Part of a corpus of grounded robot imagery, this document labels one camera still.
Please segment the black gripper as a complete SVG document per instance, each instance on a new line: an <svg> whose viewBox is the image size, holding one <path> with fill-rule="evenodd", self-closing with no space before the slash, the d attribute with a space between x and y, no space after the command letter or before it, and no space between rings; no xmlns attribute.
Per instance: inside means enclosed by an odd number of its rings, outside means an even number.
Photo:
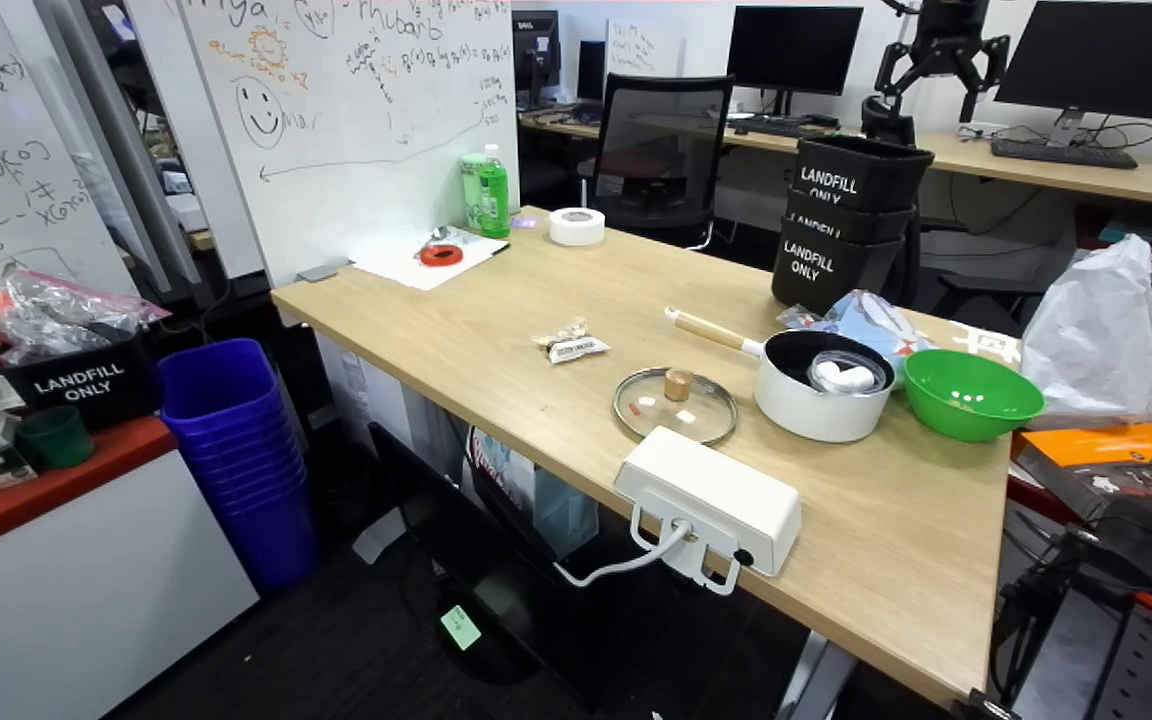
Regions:
<svg viewBox="0 0 1152 720"><path fill-rule="evenodd" d="M972 125L978 102L999 86L1009 36L985 34L990 0L886 0L896 15L917 22L911 42L892 42L879 58L875 87L862 106L862 129L879 144L911 144L917 125L905 114L905 87L925 75L966 86L961 125Z"/></svg>

